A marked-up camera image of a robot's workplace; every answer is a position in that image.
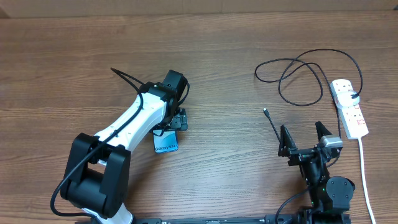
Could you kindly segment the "Samsung Galaxy smartphone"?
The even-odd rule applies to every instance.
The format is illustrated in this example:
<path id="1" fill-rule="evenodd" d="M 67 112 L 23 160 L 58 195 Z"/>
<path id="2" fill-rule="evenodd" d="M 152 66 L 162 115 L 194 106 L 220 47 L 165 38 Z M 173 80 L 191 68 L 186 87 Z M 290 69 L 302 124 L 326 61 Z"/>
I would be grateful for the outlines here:
<path id="1" fill-rule="evenodd" d="M 176 131 L 153 130 L 154 150 L 157 154 L 178 150 Z"/>

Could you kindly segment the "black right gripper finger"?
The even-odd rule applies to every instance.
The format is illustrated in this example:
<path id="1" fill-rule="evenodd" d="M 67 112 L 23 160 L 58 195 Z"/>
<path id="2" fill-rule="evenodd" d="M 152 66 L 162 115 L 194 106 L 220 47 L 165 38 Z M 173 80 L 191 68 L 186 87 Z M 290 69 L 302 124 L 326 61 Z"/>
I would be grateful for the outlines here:
<path id="1" fill-rule="evenodd" d="M 317 121 L 315 123 L 318 140 L 321 140 L 324 136 L 332 135 L 332 133 L 323 125 L 321 121 Z"/>
<path id="2" fill-rule="evenodd" d="M 280 144 L 278 155 L 279 156 L 289 156 L 291 151 L 296 151 L 297 147 L 291 137 L 289 130 L 282 125 L 280 127 Z"/>

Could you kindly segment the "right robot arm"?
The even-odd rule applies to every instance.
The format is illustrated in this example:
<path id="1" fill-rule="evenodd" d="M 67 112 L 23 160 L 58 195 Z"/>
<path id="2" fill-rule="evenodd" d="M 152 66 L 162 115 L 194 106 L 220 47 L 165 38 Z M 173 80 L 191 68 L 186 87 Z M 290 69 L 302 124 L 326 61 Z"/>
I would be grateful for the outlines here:
<path id="1" fill-rule="evenodd" d="M 350 223 L 350 208 L 355 184 L 342 176 L 330 176 L 327 163 L 340 155 L 343 141 L 321 122 L 315 123 L 318 144 L 298 149 L 288 129 L 280 127 L 278 156 L 287 157 L 289 166 L 298 166 L 307 188 L 287 199 L 275 214 L 276 223 Z M 281 210 L 295 198 L 308 193 L 311 206 L 301 207 L 295 214 L 282 218 Z"/>

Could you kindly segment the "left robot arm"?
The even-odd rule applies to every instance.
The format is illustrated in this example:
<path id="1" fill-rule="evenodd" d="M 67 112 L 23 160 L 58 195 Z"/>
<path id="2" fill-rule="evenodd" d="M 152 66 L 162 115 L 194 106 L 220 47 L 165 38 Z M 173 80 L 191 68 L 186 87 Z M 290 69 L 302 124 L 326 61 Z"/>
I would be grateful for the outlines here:
<path id="1" fill-rule="evenodd" d="M 73 216 L 55 208 L 59 195 L 80 209 L 76 216 L 89 217 L 89 223 L 134 223 L 124 204 L 132 152 L 147 133 L 153 136 L 155 153 L 177 151 L 177 133 L 188 128 L 180 106 L 190 84 L 182 73 L 169 70 L 162 82 L 143 83 L 120 70 L 114 72 L 137 91 L 137 97 L 107 128 L 73 140 L 63 180 L 50 199 L 57 216 Z"/>

